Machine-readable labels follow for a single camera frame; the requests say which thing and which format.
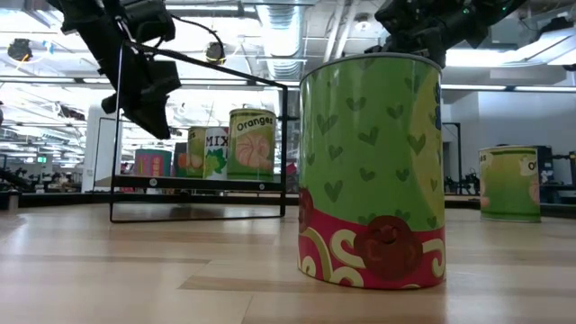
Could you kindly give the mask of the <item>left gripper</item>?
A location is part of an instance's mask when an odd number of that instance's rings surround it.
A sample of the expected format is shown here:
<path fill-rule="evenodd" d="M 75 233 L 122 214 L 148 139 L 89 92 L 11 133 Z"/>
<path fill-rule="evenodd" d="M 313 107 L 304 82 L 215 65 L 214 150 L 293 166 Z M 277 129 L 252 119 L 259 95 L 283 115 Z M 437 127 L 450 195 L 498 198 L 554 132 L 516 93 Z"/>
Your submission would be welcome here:
<path fill-rule="evenodd" d="M 77 32 L 115 94 L 102 100 L 107 113 L 122 104 L 124 116 L 156 139 L 169 139 L 166 103 L 169 92 L 181 86 L 173 61 L 154 60 L 134 51 L 130 39 L 113 20 L 81 22 Z"/>

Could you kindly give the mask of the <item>pink patterned can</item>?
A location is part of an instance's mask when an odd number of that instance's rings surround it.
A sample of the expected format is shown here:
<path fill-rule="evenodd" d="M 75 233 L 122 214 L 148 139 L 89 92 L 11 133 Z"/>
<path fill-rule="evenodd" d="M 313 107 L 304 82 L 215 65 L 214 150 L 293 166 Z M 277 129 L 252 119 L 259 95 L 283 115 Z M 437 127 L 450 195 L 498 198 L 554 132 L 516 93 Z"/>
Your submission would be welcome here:
<path fill-rule="evenodd" d="M 133 174 L 136 176 L 170 176 L 172 153 L 162 149 L 139 148 L 135 152 Z"/>

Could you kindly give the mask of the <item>green Pears can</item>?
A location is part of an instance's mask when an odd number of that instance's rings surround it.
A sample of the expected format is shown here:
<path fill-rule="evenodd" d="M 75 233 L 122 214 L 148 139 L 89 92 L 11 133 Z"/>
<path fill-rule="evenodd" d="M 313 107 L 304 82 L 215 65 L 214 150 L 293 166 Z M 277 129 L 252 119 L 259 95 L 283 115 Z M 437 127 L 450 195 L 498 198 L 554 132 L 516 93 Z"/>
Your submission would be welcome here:
<path fill-rule="evenodd" d="M 206 131 L 207 127 L 203 126 L 194 126 L 188 130 L 186 149 L 188 177 L 203 177 Z"/>

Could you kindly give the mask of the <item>white red Mixed Fruit can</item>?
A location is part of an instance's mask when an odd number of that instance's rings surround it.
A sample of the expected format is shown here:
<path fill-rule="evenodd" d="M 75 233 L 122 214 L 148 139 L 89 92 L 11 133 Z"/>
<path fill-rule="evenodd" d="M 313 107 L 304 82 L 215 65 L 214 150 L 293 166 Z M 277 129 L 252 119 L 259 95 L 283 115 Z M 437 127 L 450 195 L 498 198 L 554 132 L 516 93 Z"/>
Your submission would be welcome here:
<path fill-rule="evenodd" d="M 211 127 L 205 133 L 203 178 L 226 180 L 229 148 L 229 128 Z"/>

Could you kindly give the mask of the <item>green Oranges can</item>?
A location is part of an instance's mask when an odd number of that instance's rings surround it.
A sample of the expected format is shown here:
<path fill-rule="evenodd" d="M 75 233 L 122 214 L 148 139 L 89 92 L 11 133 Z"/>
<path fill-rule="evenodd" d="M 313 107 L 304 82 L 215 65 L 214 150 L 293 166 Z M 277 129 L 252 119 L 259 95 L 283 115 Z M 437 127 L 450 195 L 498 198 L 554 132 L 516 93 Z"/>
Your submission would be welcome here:
<path fill-rule="evenodd" d="M 541 221 L 537 158 L 534 146 L 498 146 L 479 151 L 483 220 Z"/>
<path fill-rule="evenodd" d="M 228 179 L 272 182 L 276 116 L 265 109 L 229 113 Z"/>

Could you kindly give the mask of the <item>green hearts red can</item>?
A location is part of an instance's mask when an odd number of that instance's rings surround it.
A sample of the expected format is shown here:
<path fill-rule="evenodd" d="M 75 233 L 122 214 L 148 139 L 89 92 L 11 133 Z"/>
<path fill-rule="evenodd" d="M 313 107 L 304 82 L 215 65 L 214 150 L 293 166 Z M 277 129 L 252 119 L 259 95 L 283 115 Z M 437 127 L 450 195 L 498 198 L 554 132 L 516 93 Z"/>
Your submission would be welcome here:
<path fill-rule="evenodd" d="M 301 81 L 298 267 L 365 289 L 446 279 L 441 70 L 342 58 Z"/>

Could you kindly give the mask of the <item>white pillar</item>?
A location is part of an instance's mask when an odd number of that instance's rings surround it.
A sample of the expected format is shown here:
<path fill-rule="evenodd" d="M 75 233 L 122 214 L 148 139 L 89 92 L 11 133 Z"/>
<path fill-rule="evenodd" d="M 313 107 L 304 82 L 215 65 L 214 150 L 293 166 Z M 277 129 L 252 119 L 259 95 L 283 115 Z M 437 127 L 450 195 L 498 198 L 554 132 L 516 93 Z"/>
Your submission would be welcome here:
<path fill-rule="evenodd" d="M 85 158 L 82 192 L 110 191 L 110 186 L 96 186 L 109 180 L 113 171 L 115 115 L 106 114 L 99 103 L 89 107 L 86 119 Z"/>

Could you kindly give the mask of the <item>ceiling light strip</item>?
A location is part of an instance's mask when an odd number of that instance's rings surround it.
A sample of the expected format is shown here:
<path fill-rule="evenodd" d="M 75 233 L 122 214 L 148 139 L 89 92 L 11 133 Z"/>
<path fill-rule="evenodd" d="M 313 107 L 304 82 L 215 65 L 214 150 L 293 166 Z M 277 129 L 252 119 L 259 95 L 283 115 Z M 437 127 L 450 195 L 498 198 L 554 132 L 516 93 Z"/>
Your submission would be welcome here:
<path fill-rule="evenodd" d="M 576 94 L 576 86 L 557 85 L 441 85 L 444 91 Z"/>

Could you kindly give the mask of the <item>black aluminium table frame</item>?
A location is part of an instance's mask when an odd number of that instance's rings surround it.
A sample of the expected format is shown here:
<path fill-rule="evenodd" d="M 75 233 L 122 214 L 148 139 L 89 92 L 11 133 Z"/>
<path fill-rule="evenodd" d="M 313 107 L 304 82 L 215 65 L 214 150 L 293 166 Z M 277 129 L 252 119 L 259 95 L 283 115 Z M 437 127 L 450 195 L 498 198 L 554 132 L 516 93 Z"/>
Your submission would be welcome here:
<path fill-rule="evenodd" d="M 215 195 L 175 195 L 175 194 L 140 194 L 140 193 L 16 193 L 0 192 L 0 210 L 8 206 L 9 196 L 18 198 L 19 208 L 47 206 L 64 206 L 92 203 L 200 203 L 200 204 L 247 204 L 247 205 L 280 205 L 279 196 L 215 196 Z M 447 209 L 479 210 L 479 200 L 471 198 L 456 199 L 448 195 L 445 200 Z M 576 204 L 543 203 L 540 205 L 543 217 L 576 220 Z"/>

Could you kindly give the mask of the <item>ribbed silver ventilation duct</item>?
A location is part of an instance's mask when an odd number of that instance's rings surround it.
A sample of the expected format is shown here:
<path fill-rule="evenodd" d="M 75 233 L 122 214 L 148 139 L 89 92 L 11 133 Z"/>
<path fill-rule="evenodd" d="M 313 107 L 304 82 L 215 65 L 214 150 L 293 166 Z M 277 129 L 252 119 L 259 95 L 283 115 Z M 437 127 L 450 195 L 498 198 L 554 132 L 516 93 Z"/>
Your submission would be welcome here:
<path fill-rule="evenodd" d="M 303 63 L 304 8 L 273 4 L 256 7 L 262 23 L 263 46 L 269 75 L 276 80 L 299 79 Z"/>

